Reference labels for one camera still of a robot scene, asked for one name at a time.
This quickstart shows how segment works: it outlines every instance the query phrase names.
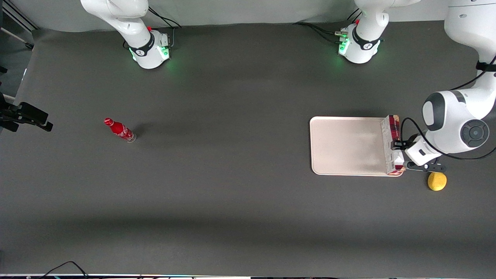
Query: black cable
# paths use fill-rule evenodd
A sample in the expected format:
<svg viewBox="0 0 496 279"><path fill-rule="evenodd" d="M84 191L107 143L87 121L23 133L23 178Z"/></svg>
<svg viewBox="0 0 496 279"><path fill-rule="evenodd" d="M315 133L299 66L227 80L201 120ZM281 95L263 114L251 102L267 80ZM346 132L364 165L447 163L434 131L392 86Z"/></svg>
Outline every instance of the black cable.
<svg viewBox="0 0 496 279"><path fill-rule="evenodd" d="M152 9L149 9L149 10L150 10L150 12L151 12L152 14L156 15L157 17L159 17L159 18L160 18L161 20L163 20L163 21L164 21L167 25L169 25L172 29L174 29L174 27L173 27L173 26L172 26L172 25L171 25L168 21L166 21L165 19L163 19L163 18L162 18L159 14L157 14L154 10L152 10Z"/></svg>
<svg viewBox="0 0 496 279"><path fill-rule="evenodd" d="M491 63L489 63L489 65L492 65L495 62L495 60L496 60L496 56L493 58L493 60L491 61ZM482 71L482 73L480 73L478 76L476 76L475 78L473 78L471 81L468 81L468 82L466 82L466 83L464 83L464 84L462 84L460 86L457 86L457 87L455 87L455 88L453 88L451 90L457 90L457 89L460 89L460 88L462 88L462 87L464 87L466 85L469 85L469 84L473 83L474 81L478 80L485 73L486 73L486 71Z"/></svg>
<svg viewBox="0 0 496 279"><path fill-rule="evenodd" d="M354 12L352 12L346 20L350 20L350 18L359 10L360 8L357 8Z"/></svg>
<svg viewBox="0 0 496 279"><path fill-rule="evenodd" d="M316 28L317 30L319 30L319 31L321 31L321 32L323 32L323 33L325 33L325 34L333 34L333 35L334 35L334 32L332 32L332 31L327 31L327 30L325 30L325 29L323 29L323 28L321 28L321 27L318 27L318 26L317 26L317 25L315 25L315 24L311 24L311 23L308 23L308 22L295 22L295 23L293 23L293 24L295 24L295 25L305 25L305 26L313 27L313 28Z"/></svg>
<svg viewBox="0 0 496 279"><path fill-rule="evenodd" d="M148 7L148 10L150 10L150 12L152 12L154 15L158 16L159 18L161 18L162 20L168 20L168 21L172 21L175 25L177 25L179 28L182 28L182 26L175 22L174 20L170 19L170 18L166 18L166 17L163 17L161 15L159 15L159 13L157 13L154 9L152 9L151 7Z"/></svg>
<svg viewBox="0 0 496 279"><path fill-rule="evenodd" d="M415 127L417 128L417 130L419 131L420 135L422 136L422 138L424 138L424 140L426 141L426 143L432 148L434 149L435 151L437 151L439 154L442 154L446 157L449 157L449 158L452 158L452 159L457 159L457 160L464 160L464 161L473 161L473 160L480 160L480 159L484 159L486 157L489 157L491 154L493 154L495 151L496 151L496 147L494 147L491 151L489 151L489 153L485 154L485 155L482 155L480 157L475 157L475 158L463 158L463 157L457 157L457 156L453 156L453 155L450 155L450 154L446 154L442 151L440 151L439 149L435 148L426 138L426 136L424 135L424 133L422 132L422 130L420 129L419 125L417 125L417 122L415 122L415 120L411 119L410 117L405 117L405 119L403 119L403 121L401 122L401 127L400 127L400 140L401 142L404 142L403 141L403 126L405 124L405 121L407 120L410 120L413 125L415 125Z"/></svg>
<svg viewBox="0 0 496 279"><path fill-rule="evenodd" d="M326 40L327 42L331 42L331 43L335 43L335 41L327 38L324 34L322 34L319 30L321 29L320 27L318 26L315 26L313 24L305 24L306 22L295 22L293 24L295 25L304 25L304 26L308 26L310 27L313 31L315 31L320 37L322 37L324 40Z"/></svg>
<svg viewBox="0 0 496 279"><path fill-rule="evenodd" d="M360 12L357 17L355 17L355 19L353 19L353 22L357 21L357 18L362 14L362 12Z"/></svg>
<svg viewBox="0 0 496 279"><path fill-rule="evenodd" d="M52 273L52 271L56 270L56 269L57 269L57 268L59 268L59 267L62 267L62 266L64 266L64 265L66 265L66 264L68 264L68 263L71 263L71 264L75 265L75 266L77 267L77 269L79 269L79 270L81 271L81 273L83 273L84 278L85 278L85 279L88 279L88 273L86 273L86 272L85 272L85 271L84 271L84 270L83 270L83 269L82 269L79 265L77 265L77 263L75 263L75 262L73 262L73 261L68 261L68 262L65 262L65 263L63 263L63 264L59 265L59 266L58 266L58 267L56 267L56 268L52 268L52 269L50 269L50 270L49 270L47 273L45 273L43 276L38 277L38 279L43 279L43 278L45 278L48 274Z"/></svg>

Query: beige tray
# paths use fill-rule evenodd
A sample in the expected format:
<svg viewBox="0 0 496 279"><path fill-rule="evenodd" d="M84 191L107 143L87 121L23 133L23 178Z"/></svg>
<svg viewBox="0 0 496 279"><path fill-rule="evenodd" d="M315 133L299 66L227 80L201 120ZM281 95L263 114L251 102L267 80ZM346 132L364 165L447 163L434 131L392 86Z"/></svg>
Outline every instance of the beige tray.
<svg viewBox="0 0 496 279"><path fill-rule="evenodd" d="M387 176L384 118L324 117L310 120L312 170L319 175Z"/></svg>

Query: bottle cap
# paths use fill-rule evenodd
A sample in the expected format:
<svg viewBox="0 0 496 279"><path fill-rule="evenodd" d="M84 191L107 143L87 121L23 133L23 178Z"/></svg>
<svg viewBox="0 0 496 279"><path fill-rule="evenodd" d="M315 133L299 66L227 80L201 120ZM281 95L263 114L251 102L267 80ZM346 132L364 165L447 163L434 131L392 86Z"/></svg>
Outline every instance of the bottle cap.
<svg viewBox="0 0 496 279"><path fill-rule="evenodd" d="M112 126L114 124L114 120L112 120L110 118L105 118L103 123L105 123L105 125L107 125L107 126Z"/></svg>

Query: black band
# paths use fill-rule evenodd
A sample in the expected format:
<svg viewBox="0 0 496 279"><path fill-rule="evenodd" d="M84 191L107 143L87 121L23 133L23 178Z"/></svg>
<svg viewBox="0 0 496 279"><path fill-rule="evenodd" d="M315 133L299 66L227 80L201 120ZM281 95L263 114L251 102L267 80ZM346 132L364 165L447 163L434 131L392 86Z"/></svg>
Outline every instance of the black band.
<svg viewBox="0 0 496 279"><path fill-rule="evenodd" d="M380 39L379 38L379 39L376 39L373 41L367 41L367 40L360 38L357 34L357 27L356 26L355 26L355 28L353 28L352 37L353 37L353 40L357 44L359 44L363 50L371 50L372 47L375 46L379 42L379 39Z"/></svg>
<svg viewBox="0 0 496 279"><path fill-rule="evenodd" d="M424 118L424 123L426 123L427 129L429 129L429 131L437 131L444 126L444 113L446 110L446 103L444 101L444 97L441 93L434 92L431 95L429 95L429 97L427 97L424 104L427 102L431 102L433 106L434 123L432 123L431 125L427 125L425 118Z"/></svg>
<svg viewBox="0 0 496 279"><path fill-rule="evenodd" d="M153 45L155 44L155 36L153 36L152 33L150 33L150 41L148 43L140 48L133 48L129 47L136 55L142 57L145 56L149 50L152 49Z"/></svg>
<svg viewBox="0 0 496 279"><path fill-rule="evenodd" d="M496 71L496 64L487 64L477 61L477 65L475 65L475 68L483 71Z"/></svg>
<svg viewBox="0 0 496 279"><path fill-rule="evenodd" d="M467 104L467 102L465 101L465 97L463 97L463 94L458 91L458 90L450 90L449 92L453 93L453 95L455 95L456 99L458 100L459 103L464 103L464 104Z"/></svg>

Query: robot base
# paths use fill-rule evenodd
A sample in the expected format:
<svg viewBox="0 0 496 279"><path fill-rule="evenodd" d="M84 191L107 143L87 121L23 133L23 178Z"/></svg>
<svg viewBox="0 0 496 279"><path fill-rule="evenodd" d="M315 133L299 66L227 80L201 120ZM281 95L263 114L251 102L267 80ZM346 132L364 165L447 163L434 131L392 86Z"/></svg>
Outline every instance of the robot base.
<svg viewBox="0 0 496 279"><path fill-rule="evenodd" d="M348 27L341 29L341 32L352 34L353 29L357 27L356 24L350 24ZM377 42L371 49L363 50L358 43L356 43L351 36L348 36L340 45L338 53L352 63L363 64L368 62L374 54L377 53L377 47L380 41Z"/></svg>
<svg viewBox="0 0 496 279"><path fill-rule="evenodd" d="M156 30L150 32L155 37L154 46L145 56L135 55L131 49L132 58L144 69L154 69L170 58L169 36Z"/></svg>

